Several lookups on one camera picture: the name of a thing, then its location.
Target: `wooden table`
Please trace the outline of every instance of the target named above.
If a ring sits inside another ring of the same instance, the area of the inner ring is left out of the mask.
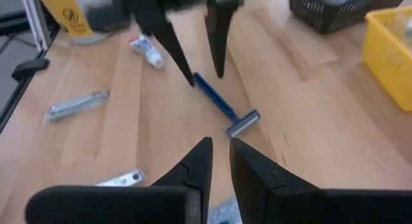
[[[239,114],[261,113],[241,139],[319,187],[412,189],[412,116],[363,65],[365,24],[321,37],[290,15],[287,0],[248,0],[219,80],[203,13],[170,18],[192,70]],[[127,41],[137,35],[134,26],[93,46],[58,35],[48,70],[33,78],[0,136],[0,223],[24,223],[28,198],[52,185],[93,185],[135,168],[150,185],[204,136],[214,142],[210,206],[234,197],[230,122],[163,48],[164,70],[133,53]],[[111,90],[106,105],[45,119],[53,104],[100,89]]]

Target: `yellow plastic bin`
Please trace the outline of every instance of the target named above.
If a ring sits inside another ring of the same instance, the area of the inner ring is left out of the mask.
[[[410,112],[412,46],[404,42],[406,24],[400,23],[400,16],[412,19],[412,7],[379,10],[366,16],[363,60],[400,108]]]

